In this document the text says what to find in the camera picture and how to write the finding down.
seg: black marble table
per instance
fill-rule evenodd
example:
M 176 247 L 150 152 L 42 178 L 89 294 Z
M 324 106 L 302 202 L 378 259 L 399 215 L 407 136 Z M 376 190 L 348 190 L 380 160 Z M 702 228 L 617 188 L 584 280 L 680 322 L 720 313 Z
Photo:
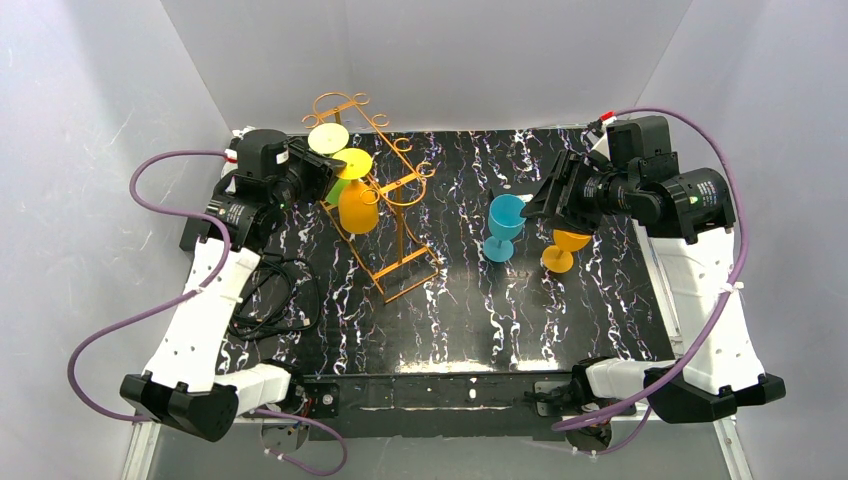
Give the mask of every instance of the black marble table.
M 324 320 L 306 332 L 259 342 L 224 339 L 218 373 L 274 358 L 306 374 L 420 374 L 568 369 L 587 357 L 672 358 L 671 347 L 631 223 L 609 218 L 575 265 L 552 274 L 540 262 L 552 244 L 545 225 L 528 221 L 515 256 L 491 263 L 487 189 L 540 178 L 566 147 L 582 149 L 580 130 L 418 132 L 403 134 L 412 163 L 428 160 L 436 174 L 424 200 L 406 210 L 409 225 L 443 263 L 440 274 L 383 304 L 368 275 L 319 206 L 298 205 L 272 237 L 269 251 L 310 259 L 324 296 Z M 375 153 L 381 181 L 403 167 L 374 135 L 353 143 Z M 419 186 L 404 192 L 416 195 Z M 378 227 L 356 243 L 378 270 L 396 259 L 394 217 L 382 208 Z M 431 271 L 421 263 L 386 277 L 389 289 Z M 292 306 L 292 322 L 314 318 L 311 287 Z M 260 300 L 251 308 L 267 308 Z

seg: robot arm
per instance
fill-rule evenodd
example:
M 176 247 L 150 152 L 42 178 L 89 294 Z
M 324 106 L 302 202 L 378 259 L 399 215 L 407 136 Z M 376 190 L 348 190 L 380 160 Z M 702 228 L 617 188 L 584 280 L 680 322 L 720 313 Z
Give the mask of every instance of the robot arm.
M 626 214 L 637 235 L 677 355 L 692 346 L 722 291 L 731 296 L 706 342 L 681 375 L 647 400 L 669 423 L 713 421 L 737 407 L 785 395 L 783 380 L 766 373 L 748 336 L 733 263 L 736 221 L 724 178 L 711 169 L 681 173 L 668 124 L 650 116 L 613 123 L 588 156 L 565 151 L 523 214 L 553 228 L 593 234 L 603 215 Z M 588 359 L 572 370 L 566 389 L 575 406 L 630 397 L 674 364 Z
M 215 186 L 207 213 L 224 222 L 233 239 L 224 268 L 203 291 L 177 306 L 156 353 L 141 375 L 124 377 L 121 396 L 146 417 L 210 441 L 236 416 L 282 401 L 291 374 L 273 362 L 216 375 L 221 339 L 262 249 L 296 201 L 326 196 L 334 171 L 344 166 L 310 152 L 275 130 L 252 130 L 233 139 L 238 169 Z M 223 253 L 215 229 L 189 220 L 180 242 L 194 252 L 185 290 L 196 290 Z

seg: black cable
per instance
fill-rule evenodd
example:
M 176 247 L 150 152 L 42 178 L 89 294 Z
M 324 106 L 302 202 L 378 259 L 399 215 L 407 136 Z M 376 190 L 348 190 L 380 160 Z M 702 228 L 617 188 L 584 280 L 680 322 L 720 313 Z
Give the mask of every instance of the black cable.
M 289 263 L 300 263 L 306 266 L 309 272 L 309 280 L 312 281 L 315 289 L 315 321 L 302 327 L 280 326 L 279 324 L 286 319 L 289 314 L 289 307 L 294 302 L 298 293 L 297 281 L 293 276 L 286 271 L 285 266 Z M 323 308 L 321 301 L 321 290 L 318 286 L 318 277 L 315 275 L 315 270 L 308 260 L 301 257 L 285 258 L 277 254 L 265 254 L 259 261 L 259 266 L 256 269 L 256 274 L 260 276 L 259 281 L 253 285 L 245 287 L 242 291 L 241 298 L 245 299 L 233 311 L 233 316 L 230 318 L 230 324 L 227 326 L 227 331 L 230 335 L 242 341 L 262 340 L 264 338 L 273 337 L 275 335 L 283 335 L 289 332 L 302 332 L 314 328 L 321 323 L 323 319 Z M 277 302 L 276 306 L 268 312 L 267 315 L 249 316 L 243 313 L 248 299 L 252 298 L 259 289 L 262 288 L 272 278 L 281 278 L 287 285 L 287 292 L 282 300 Z

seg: black joint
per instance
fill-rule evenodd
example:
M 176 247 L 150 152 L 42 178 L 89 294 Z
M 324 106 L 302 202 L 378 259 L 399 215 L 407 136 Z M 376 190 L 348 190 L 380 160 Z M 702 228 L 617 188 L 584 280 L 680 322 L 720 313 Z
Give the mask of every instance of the black joint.
M 643 385 L 648 387 L 660 379 L 671 367 L 652 368 L 645 371 Z M 736 397 L 730 395 L 712 395 L 694 387 L 683 379 L 683 373 L 677 374 L 669 383 L 663 385 L 652 395 L 648 402 L 657 415 L 667 423 L 704 423 L 736 413 Z
M 597 150 L 592 150 L 587 156 L 589 157 L 589 161 L 592 162 L 592 164 L 599 170 L 605 171 L 610 168 L 611 163 L 609 158 L 607 158 L 603 153 Z
M 568 386 L 563 385 L 556 387 L 548 393 L 545 392 L 524 392 L 524 398 L 538 403 L 547 403 L 555 406 L 565 406 L 571 402 L 571 395 L 568 393 Z
M 187 253 L 194 252 L 198 238 L 205 242 L 211 228 L 212 224 L 205 220 L 199 218 L 187 219 L 183 234 L 180 237 L 180 250 Z
M 599 118 L 599 119 L 595 120 L 594 122 L 587 123 L 586 124 L 586 130 L 600 136 L 600 135 L 603 135 L 603 133 L 604 133 L 603 126 L 604 126 L 604 121 Z
M 662 218 L 662 198 L 655 193 L 632 192 L 624 197 L 630 206 L 633 218 L 642 225 L 652 225 Z
M 262 364 L 271 365 L 272 367 L 282 368 L 283 370 L 289 372 L 292 375 L 296 375 L 300 373 L 300 369 L 293 363 L 281 362 L 280 360 L 274 360 L 273 358 L 268 358 L 262 360 Z
M 786 396 L 786 385 L 782 378 L 765 373 L 760 375 L 759 380 L 757 385 L 733 392 L 736 403 L 740 407 L 765 405 Z
M 592 392 L 586 370 L 592 365 L 610 358 L 612 357 L 587 358 L 571 367 L 571 383 L 568 384 L 568 393 L 571 396 L 572 404 L 583 406 L 598 399 Z
M 208 392 L 187 393 L 180 382 L 169 388 L 150 380 L 150 375 L 127 375 L 121 397 L 142 415 L 210 442 L 227 433 L 236 418 L 238 395 L 230 385 L 213 384 Z

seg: wine glass base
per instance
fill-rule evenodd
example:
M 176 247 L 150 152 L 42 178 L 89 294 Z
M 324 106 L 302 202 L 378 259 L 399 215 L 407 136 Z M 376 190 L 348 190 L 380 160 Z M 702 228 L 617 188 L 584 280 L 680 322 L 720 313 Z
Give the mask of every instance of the wine glass base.
M 489 237 L 483 242 L 483 255 L 493 262 L 505 262 L 515 254 L 515 247 L 509 240 Z
M 574 256 L 556 245 L 551 245 L 542 252 L 542 263 L 554 273 L 565 273 L 574 266 Z

